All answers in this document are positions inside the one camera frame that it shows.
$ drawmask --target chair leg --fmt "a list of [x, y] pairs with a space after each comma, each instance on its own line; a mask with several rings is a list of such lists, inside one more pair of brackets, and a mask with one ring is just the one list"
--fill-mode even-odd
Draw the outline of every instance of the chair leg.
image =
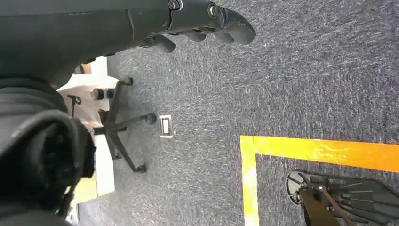
[[110, 132], [120, 132], [126, 130], [126, 127], [128, 127], [129, 125], [139, 122], [141, 120], [146, 120], [149, 124], [152, 125], [157, 121], [157, 116], [152, 113], [140, 115], [122, 122], [115, 123], [113, 125], [108, 125], [108, 130]]
[[119, 97], [120, 97], [120, 92], [122, 89], [122, 86], [131, 86], [133, 85], [133, 79], [132, 78], [127, 78], [125, 81], [118, 81], [116, 83], [115, 91], [113, 94], [113, 98], [110, 98], [110, 110], [107, 115], [107, 120], [105, 124], [109, 122], [115, 122], [116, 120], [116, 115], [119, 110]]
[[118, 134], [116, 134], [116, 133], [109, 134], [109, 137], [110, 137], [111, 142], [113, 142], [113, 144], [116, 146], [116, 149], [123, 156], [123, 158], [128, 163], [128, 165], [133, 170], [133, 172], [144, 173], [147, 171], [145, 164], [143, 164], [137, 168], [135, 167], [134, 163], [132, 162], [132, 159], [129, 157], [128, 152], [126, 151], [125, 147], [123, 146], [122, 142], [120, 141]]
[[115, 147], [114, 142], [111, 140], [111, 137], [108, 134], [105, 134], [105, 138], [107, 139], [112, 160], [121, 159], [122, 157], [119, 156], [117, 148]]

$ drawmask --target chair caster wheel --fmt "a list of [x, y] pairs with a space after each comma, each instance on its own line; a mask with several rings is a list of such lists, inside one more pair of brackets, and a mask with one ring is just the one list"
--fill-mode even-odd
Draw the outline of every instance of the chair caster wheel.
[[122, 82], [125, 86], [131, 86], [133, 85], [133, 78], [125, 78]]
[[147, 172], [147, 167], [145, 166], [145, 164], [137, 167], [136, 169], [133, 170], [133, 172], [135, 173], [145, 173]]
[[147, 118], [145, 119], [145, 121], [150, 124], [153, 125], [156, 121], [157, 121], [157, 116], [155, 114], [148, 114]]

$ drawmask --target office chair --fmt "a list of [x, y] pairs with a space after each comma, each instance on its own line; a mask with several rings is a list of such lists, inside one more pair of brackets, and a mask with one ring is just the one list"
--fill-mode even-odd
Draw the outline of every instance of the office chair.
[[118, 132], [126, 131], [127, 126], [136, 123], [141, 120], [145, 120], [150, 125], [157, 121], [157, 116], [153, 113], [140, 115], [122, 122], [116, 122], [116, 115], [119, 110], [119, 97], [123, 86], [132, 86], [133, 79], [127, 78], [124, 81], [118, 81], [114, 90], [113, 97], [110, 98], [110, 109], [109, 111], [104, 111], [100, 109], [98, 113], [100, 114], [102, 127], [94, 128], [94, 135], [104, 134], [111, 152], [111, 157], [113, 160], [119, 159], [119, 153], [123, 156], [125, 161], [131, 167], [133, 172], [146, 172], [147, 168], [145, 164], [136, 167], [132, 162], [129, 154], [127, 153], [124, 145], [118, 137]]

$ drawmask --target yellow floor tape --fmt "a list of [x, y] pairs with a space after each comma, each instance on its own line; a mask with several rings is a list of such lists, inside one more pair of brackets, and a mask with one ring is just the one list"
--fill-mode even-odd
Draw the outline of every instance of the yellow floor tape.
[[399, 173], [399, 145], [241, 136], [240, 149], [245, 226], [259, 226], [255, 154]]

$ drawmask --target metal bolt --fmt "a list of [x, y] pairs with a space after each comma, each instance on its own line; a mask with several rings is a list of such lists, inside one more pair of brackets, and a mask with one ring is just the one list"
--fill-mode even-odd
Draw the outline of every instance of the metal bolt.
[[80, 104], [82, 103], [82, 99], [80, 99], [80, 98], [78, 97], [78, 98], [76, 98], [76, 101], [75, 101], [75, 102], [76, 102], [77, 105], [80, 105]]
[[177, 10], [180, 8], [180, 4], [178, 1], [176, 0], [170, 0], [169, 1], [169, 9], [171, 10]]
[[219, 8], [214, 3], [209, 4], [208, 14], [212, 19], [216, 19], [219, 15]]

